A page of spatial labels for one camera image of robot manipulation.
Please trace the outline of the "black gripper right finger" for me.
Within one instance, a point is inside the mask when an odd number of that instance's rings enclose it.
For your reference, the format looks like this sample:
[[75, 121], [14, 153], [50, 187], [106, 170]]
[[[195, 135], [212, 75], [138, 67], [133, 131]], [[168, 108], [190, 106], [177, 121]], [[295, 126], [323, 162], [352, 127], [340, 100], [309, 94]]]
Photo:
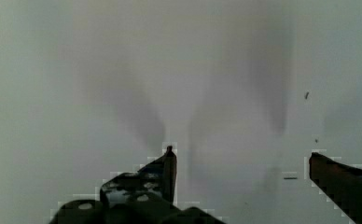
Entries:
[[362, 169], [313, 152], [309, 177], [355, 224], [362, 224]]

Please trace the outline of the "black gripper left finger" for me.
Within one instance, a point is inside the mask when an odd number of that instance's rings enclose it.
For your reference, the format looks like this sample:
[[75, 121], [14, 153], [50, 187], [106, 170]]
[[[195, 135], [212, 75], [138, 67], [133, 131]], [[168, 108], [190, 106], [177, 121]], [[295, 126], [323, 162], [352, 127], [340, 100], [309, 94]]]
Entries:
[[126, 203], [135, 193], [153, 193], [167, 202], [174, 201], [177, 176], [177, 157], [169, 145], [154, 161], [136, 172], [121, 173], [103, 183], [100, 201], [107, 207]]

